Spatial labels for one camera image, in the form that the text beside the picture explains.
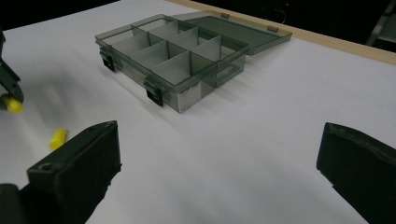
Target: screw hole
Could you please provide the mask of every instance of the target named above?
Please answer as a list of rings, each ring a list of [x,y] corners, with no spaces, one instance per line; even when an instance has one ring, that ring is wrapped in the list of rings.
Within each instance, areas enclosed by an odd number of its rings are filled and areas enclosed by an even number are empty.
[[[44,171],[48,171],[52,168],[52,165],[50,163],[44,163],[42,165],[40,165],[39,169],[40,170],[44,170]]]

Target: yellow foam piece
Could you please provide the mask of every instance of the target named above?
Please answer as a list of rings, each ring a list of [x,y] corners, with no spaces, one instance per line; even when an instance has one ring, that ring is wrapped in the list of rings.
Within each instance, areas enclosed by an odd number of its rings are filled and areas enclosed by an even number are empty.
[[[7,106],[7,110],[12,113],[20,113],[23,110],[23,105],[9,94],[0,96],[0,100]]]
[[[53,133],[52,138],[49,141],[49,147],[53,150],[57,149],[58,147],[61,147],[66,141],[66,136],[67,136],[67,130],[65,128],[57,129]]]

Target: white table surface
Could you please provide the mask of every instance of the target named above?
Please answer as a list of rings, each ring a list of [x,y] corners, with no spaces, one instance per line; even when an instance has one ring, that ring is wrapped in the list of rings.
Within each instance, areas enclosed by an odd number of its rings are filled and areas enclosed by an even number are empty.
[[[25,102],[0,111],[0,183],[26,185],[55,129],[70,139],[116,120],[122,171],[88,223],[365,223],[317,170],[318,150],[325,122],[396,147],[396,66],[292,38],[183,114],[103,66],[96,35],[193,11],[125,0],[5,31]]]

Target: clear plastic lid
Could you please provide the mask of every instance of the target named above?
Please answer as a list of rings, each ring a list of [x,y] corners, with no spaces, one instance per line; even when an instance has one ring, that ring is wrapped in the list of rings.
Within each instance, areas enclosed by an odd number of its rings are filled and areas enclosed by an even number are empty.
[[[247,55],[250,56],[289,41],[291,38],[291,32],[231,18],[229,15],[214,11],[192,12],[172,17],[247,43]]]

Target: plastic organizer box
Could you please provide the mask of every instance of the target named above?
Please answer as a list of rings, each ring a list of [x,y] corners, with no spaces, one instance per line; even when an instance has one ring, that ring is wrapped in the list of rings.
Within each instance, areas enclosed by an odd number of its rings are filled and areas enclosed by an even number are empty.
[[[182,113],[244,70],[254,55],[291,33],[216,12],[156,15],[96,36],[105,66]]]

